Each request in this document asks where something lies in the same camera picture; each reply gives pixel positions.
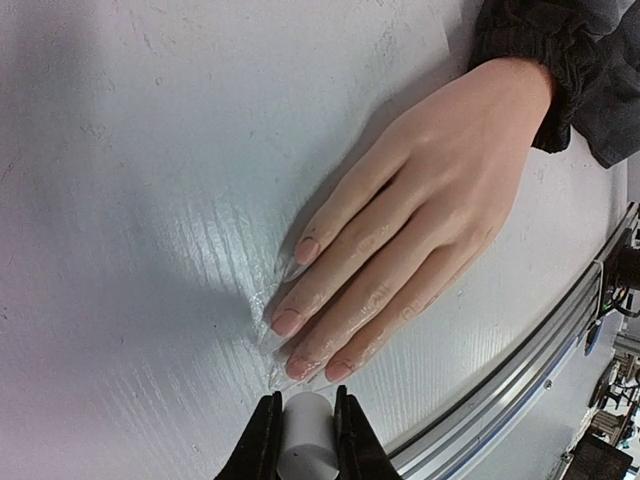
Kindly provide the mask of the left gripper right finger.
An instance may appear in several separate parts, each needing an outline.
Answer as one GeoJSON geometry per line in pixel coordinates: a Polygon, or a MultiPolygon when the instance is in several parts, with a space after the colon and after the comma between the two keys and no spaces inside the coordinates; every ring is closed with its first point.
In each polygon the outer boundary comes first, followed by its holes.
{"type": "Polygon", "coordinates": [[[334,406],[334,434],[341,480],[401,480],[356,396],[340,385],[334,406]]]}

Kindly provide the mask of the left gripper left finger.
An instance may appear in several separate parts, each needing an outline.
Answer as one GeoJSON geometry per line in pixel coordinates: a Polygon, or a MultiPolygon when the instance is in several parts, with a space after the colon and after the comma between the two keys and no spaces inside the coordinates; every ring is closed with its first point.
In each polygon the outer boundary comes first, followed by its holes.
{"type": "Polygon", "coordinates": [[[280,392],[263,396],[215,480],[276,480],[283,432],[280,392]]]}

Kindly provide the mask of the white nail polish cap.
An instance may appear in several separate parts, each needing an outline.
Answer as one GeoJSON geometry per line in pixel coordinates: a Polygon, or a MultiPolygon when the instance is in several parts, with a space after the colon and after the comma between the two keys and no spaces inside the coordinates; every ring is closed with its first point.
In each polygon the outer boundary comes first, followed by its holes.
{"type": "Polygon", "coordinates": [[[286,402],[277,473],[284,480],[338,477],[333,410],[324,396],[302,392],[286,402]]]}

